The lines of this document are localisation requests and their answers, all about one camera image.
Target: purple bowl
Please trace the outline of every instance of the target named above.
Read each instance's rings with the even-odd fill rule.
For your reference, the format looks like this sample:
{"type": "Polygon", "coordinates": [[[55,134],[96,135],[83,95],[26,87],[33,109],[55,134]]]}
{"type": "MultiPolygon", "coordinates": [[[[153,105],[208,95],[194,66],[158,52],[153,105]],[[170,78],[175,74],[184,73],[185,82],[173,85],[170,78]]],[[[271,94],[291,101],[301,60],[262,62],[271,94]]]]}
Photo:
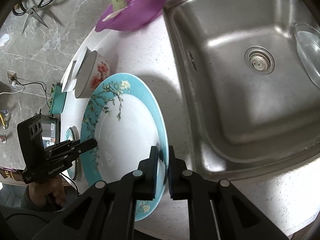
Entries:
{"type": "Polygon", "coordinates": [[[116,31],[132,31],[136,30],[155,16],[164,6],[165,0],[126,0],[128,6],[121,11],[117,16],[103,22],[102,20],[112,13],[112,5],[102,14],[96,25],[96,32],[101,32],[104,29],[116,31]]]}

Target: blue plate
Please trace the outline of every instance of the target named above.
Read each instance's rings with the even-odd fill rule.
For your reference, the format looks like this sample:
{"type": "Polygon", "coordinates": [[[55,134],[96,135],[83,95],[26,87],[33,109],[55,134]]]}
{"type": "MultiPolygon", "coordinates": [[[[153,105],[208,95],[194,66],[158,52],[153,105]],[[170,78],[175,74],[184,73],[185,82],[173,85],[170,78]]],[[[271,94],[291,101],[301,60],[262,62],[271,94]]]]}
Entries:
{"type": "Polygon", "coordinates": [[[109,183],[121,179],[149,157],[151,146],[157,146],[156,197],[152,201],[137,201],[135,221],[151,214],[164,192],[169,145],[158,103],[142,80],[118,73],[96,88],[81,127],[81,142],[89,138],[98,142],[98,147],[81,155],[90,186],[98,180],[109,183]]]}

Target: red flower pattern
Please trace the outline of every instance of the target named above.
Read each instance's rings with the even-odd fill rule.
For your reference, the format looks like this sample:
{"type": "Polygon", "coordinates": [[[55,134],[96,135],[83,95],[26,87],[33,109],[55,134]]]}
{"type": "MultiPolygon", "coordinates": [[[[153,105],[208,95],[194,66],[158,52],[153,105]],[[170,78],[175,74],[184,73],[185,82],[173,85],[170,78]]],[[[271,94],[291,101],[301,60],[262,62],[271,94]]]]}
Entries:
{"type": "Polygon", "coordinates": [[[91,90],[95,90],[108,77],[108,72],[109,70],[105,63],[98,64],[98,74],[94,75],[90,81],[91,90]]]}

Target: metal sink basin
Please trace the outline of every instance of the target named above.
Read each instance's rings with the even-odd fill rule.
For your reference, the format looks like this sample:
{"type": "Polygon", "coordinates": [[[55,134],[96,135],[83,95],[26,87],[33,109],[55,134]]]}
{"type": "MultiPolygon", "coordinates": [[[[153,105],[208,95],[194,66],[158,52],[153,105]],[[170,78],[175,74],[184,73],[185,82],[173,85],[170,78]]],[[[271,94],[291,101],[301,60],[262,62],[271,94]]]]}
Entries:
{"type": "Polygon", "coordinates": [[[195,169],[241,179],[320,152],[320,89],[293,27],[300,0],[169,0],[165,20],[188,106],[195,169]]]}

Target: white cable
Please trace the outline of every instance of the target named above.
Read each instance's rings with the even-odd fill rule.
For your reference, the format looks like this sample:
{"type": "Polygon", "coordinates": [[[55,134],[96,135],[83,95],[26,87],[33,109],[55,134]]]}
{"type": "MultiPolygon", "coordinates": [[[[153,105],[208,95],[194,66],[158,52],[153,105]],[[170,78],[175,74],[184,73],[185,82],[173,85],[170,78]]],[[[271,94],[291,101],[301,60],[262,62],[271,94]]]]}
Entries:
{"type": "Polygon", "coordinates": [[[15,91],[15,92],[2,92],[2,93],[0,93],[0,95],[2,95],[2,94],[15,94],[15,93],[19,93],[19,92],[21,92],[21,91],[23,91],[25,89],[24,86],[20,86],[20,85],[15,85],[15,86],[16,87],[21,87],[22,89],[19,90],[19,91],[15,91]]]}

